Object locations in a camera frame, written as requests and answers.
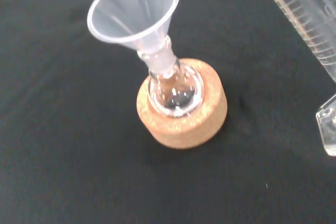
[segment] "black cloth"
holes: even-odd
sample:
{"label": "black cloth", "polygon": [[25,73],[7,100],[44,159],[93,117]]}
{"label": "black cloth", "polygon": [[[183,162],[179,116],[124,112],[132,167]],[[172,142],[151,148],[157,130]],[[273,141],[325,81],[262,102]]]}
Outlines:
{"label": "black cloth", "polygon": [[272,0],[180,0],[175,54],[218,72],[223,129],[176,151],[142,125],[134,51],[93,0],[0,0],[0,223],[335,223],[315,113],[336,85]]}

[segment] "plastic funnel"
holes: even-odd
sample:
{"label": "plastic funnel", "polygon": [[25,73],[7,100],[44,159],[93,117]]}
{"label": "plastic funnel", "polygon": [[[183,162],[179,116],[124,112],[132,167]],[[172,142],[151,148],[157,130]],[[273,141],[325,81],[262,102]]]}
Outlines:
{"label": "plastic funnel", "polygon": [[179,0],[94,0],[88,13],[89,31],[98,40],[142,52],[164,44]]}

